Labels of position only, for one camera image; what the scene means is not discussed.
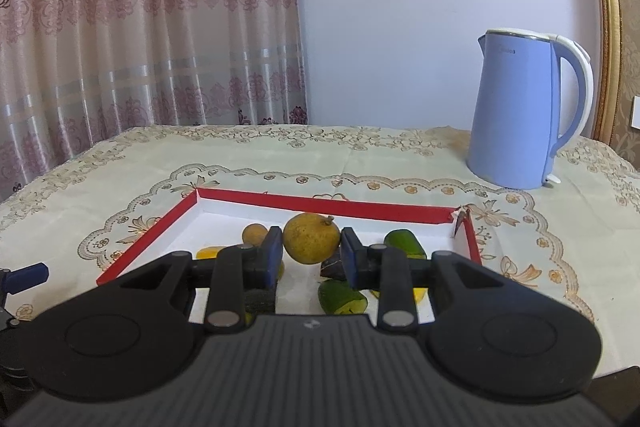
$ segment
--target white logo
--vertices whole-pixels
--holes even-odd
[[[319,328],[322,324],[320,324],[315,319],[311,319],[308,321],[304,321],[302,325],[309,330],[315,330],[316,328]]]

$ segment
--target gold frame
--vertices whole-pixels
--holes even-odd
[[[600,92],[596,102],[593,139],[610,144],[620,93],[622,14],[620,0],[600,0],[602,56]]]

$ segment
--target light switch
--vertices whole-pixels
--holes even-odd
[[[640,96],[634,96],[634,105],[631,108],[631,127],[640,129]]]

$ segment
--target box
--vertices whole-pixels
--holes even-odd
[[[109,282],[174,250],[188,250],[195,256],[204,247],[236,245],[242,242],[242,230],[248,224],[283,228],[300,212],[334,216],[336,225],[340,229],[353,228],[363,245],[382,243],[391,230],[409,229],[428,256],[436,250],[451,250],[480,263],[470,217],[463,212],[458,222],[454,219],[456,210],[444,206],[325,200],[199,187],[133,243],[96,282],[98,285]],[[276,291],[276,313],[322,314],[318,303],[320,265],[299,264],[286,251],[282,259],[285,272]],[[207,293],[207,289],[197,290],[191,321],[202,322]],[[369,291],[363,294],[369,301],[366,313],[375,324],[378,301]],[[422,323],[433,320],[428,298],[418,305],[418,318]]]

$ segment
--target blue kettle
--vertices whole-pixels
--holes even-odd
[[[514,28],[488,30],[478,42],[484,63],[467,166],[507,188],[559,183],[551,174],[556,153],[584,129],[591,111],[589,55],[566,37]],[[578,107],[559,136],[561,58],[578,76]]]

